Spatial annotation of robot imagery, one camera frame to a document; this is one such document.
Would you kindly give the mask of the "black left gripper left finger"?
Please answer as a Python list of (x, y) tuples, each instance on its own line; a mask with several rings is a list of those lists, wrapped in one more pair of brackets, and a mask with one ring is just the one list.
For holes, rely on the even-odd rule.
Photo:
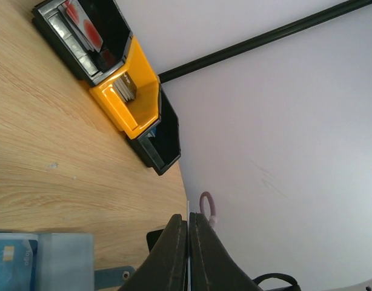
[(185, 290), (187, 288), (187, 222), (173, 215), (144, 263), (121, 290)]

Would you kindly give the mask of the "teal leather card holder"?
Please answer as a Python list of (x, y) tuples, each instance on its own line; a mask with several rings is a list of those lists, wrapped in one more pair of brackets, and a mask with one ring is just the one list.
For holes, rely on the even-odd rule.
[(88, 233), (38, 235), (35, 290), (102, 290), (123, 286), (132, 266), (95, 270), (94, 236)]

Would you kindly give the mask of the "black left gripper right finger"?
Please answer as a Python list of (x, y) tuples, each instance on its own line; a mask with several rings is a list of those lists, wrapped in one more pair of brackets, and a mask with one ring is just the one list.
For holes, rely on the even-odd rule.
[(260, 290), (232, 260), (201, 213), (189, 221), (191, 290)]

